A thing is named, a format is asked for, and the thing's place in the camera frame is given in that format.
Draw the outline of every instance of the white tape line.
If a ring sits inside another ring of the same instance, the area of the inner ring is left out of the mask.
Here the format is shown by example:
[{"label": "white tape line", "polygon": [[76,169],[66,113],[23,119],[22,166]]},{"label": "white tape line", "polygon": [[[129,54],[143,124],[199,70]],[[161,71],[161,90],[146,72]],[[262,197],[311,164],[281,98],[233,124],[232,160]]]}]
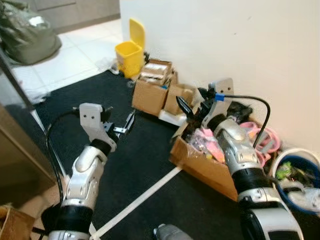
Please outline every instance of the white tape line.
[{"label": "white tape line", "polygon": [[161,178],[157,183],[150,187],[147,191],[141,194],[136,200],[130,203],[125,209],[123,209],[118,215],[108,221],[104,226],[102,226],[95,234],[91,236],[91,240],[98,240],[99,237],[108,232],[116,224],[118,224],[122,219],[124,219],[129,213],[135,210],[140,204],[147,200],[152,194],[158,191],[163,185],[169,182],[175,175],[181,171],[180,167],[175,167],[167,175]]},{"label": "white tape line", "polygon": [[89,233],[92,236],[93,234],[95,234],[97,232],[94,224],[91,222],[90,223],[90,227],[89,227]]}]

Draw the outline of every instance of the blue bucket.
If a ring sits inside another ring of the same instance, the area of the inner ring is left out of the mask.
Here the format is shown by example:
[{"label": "blue bucket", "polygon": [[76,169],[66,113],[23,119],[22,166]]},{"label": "blue bucket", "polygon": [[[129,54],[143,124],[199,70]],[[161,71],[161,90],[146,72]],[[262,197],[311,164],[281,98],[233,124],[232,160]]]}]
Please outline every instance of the blue bucket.
[{"label": "blue bucket", "polygon": [[[285,156],[278,164],[277,168],[281,166],[282,164],[290,162],[291,166],[296,167],[298,169],[301,169],[302,171],[306,170],[311,170],[315,176],[315,179],[312,180],[313,186],[315,188],[320,188],[320,171],[318,169],[318,166],[315,165],[313,162],[311,162],[308,159],[305,159],[301,156],[296,156],[296,155],[287,155]],[[315,215],[318,214],[319,212],[316,211],[310,211],[306,210],[300,206],[295,205],[288,197],[288,195],[283,191],[283,189],[278,185],[277,190],[282,198],[282,200],[290,207],[292,207],[295,210],[298,210],[300,212],[306,213],[306,214],[311,214]]]}]

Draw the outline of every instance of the robotic arm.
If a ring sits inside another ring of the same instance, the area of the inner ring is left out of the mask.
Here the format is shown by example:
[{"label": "robotic arm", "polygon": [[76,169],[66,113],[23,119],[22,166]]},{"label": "robotic arm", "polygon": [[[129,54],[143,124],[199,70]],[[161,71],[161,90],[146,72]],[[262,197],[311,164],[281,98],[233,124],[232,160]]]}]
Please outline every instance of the robotic arm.
[{"label": "robotic arm", "polygon": [[108,122],[112,108],[104,110],[99,104],[79,106],[80,124],[91,144],[86,146],[72,166],[72,176],[66,188],[54,230],[49,240],[89,240],[89,227],[98,197],[100,178],[109,153],[116,150],[120,134],[126,134],[133,125],[130,113],[124,128]]},{"label": "robotic arm", "polygon": [[209,84],[208,91],[200,89],[205,101],[196,115],[190,112],[182,98],[177,97],[177,101],[189,121],[203,119],[201,126],[213,131],[224,152],[242,209],[244,239],[303,240],[300,226],[265,175],[245,130],[226,117],[231,101],[230,98],[224,100],[223,94],[233,95],[233,89],[231,78]]}]

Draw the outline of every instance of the yellow bin lid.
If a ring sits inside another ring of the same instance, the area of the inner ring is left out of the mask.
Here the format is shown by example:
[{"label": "yellow bin lid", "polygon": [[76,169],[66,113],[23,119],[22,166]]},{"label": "yellow bin lid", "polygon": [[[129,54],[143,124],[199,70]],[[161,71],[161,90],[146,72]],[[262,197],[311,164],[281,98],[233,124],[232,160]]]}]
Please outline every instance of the yellow bin lid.
[{"label": "yellow bin lid", "polygon": [[140,46],[142,49],[145,49],[145,28],[144,26],[138,22],[130,18],[129,21],[130,25],[130,39],[135,44]]}]

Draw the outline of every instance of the yellow trash bin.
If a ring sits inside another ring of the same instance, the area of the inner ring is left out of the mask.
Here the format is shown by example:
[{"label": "yellow trash bin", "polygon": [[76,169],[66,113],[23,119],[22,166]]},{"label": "yellow trash bin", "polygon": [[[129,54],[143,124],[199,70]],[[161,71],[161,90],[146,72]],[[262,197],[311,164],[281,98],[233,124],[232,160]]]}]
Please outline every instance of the yellow trash bin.
[{"label": "yellow trash bin", "polygon": [[130,18],[130,41],[125,41],[115,46],[119,71],[126,78],[137,75],[145,63],[145,29],[141,23]]}]

